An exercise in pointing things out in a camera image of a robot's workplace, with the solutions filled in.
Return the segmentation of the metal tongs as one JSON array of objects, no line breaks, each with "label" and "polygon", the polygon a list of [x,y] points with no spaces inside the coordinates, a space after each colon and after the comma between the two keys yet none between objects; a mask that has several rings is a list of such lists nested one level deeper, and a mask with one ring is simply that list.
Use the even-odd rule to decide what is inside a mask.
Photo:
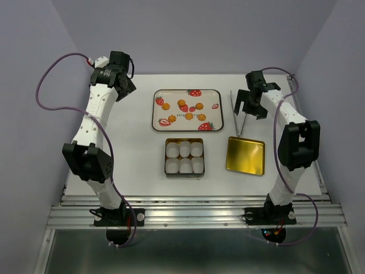
[{"label": "metal tongs", "polygon": [[234,104],[236,102],[237,92],[234,94],[230,91],[230,105],[232,109],[233,121],[234,121],[234,128],[236,132],[236,137],[242,137],[243,131],[246,122],[246,113],[242,110],[240,112],[234,112]]}]

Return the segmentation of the swirl cookie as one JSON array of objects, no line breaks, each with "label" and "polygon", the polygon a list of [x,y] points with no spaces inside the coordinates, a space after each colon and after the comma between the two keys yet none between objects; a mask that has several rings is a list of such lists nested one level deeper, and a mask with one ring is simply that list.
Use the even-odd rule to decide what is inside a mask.
[{"label": "swirl cookie", "polygon": [[202,103],[197,103],[196,104],[196,109],[202,110],[203,108],[204,108],[204,105]]}]

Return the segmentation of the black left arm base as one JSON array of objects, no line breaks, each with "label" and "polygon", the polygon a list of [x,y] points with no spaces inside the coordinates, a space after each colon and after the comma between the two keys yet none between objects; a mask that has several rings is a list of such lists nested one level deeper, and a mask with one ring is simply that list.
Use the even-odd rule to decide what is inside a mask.
[{"label": "black left arm base", "polygon": [[94,216],[94,226],[96,227],[126,227],[126,226],[144,226],[145,209],[133,209],[136,215],[136,224],[130,208],[122,209],[90,209],[89,212]]}]

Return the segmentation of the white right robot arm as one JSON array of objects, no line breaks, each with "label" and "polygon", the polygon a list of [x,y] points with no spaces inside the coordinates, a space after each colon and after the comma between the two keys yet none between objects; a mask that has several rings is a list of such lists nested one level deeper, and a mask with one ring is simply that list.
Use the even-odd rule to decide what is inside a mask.
[{"label": "white right robot arm", "polygon": [[283,216],[281,207],[289,205],[299,194],[296,187],[305,169],[318,159],[321,126],[318,121],[305,118],[288,102],[299,90],[297,80],[294,91],[283,94],[277,83],[266,81],[263,72],[246,74],[248,88],[238,91],[233,113],[244,112],[258,120],[271,115],[274,119],[273,150],[278,177],[268,194],[271,204],[263,207],[262,216],[275,223]]}]

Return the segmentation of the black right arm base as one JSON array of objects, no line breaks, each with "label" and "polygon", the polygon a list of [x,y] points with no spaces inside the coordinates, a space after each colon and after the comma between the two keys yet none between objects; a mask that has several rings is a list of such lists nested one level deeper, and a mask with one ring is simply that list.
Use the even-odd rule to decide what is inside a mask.
[{"label": "black right arm base", "polygon": [[294,211],[289,209],[270,210],[263,207],[249,207],[244,209],[242,219],[247,225],[260,225],[263,227],[282,224],[282,221],[284,225],[295,225],[297,220],[293,213]]}]

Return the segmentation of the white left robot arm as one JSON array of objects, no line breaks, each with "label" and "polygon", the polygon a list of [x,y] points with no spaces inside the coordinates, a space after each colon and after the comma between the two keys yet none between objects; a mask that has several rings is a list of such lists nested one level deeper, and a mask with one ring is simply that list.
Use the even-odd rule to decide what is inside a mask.
[{"label": "white left robot arm", "polygon": [[114,160],[103,150],[103,143],[113,105],[136,89],[127,75],[130,61],[131,57],[121,51],[111,51],[108,58],[95,61],[86,113],[72,142],[62,149],[72,173],[92,188],[115,225],[126,221],[127,211],[120,206],[121,197],[112,185]]}]

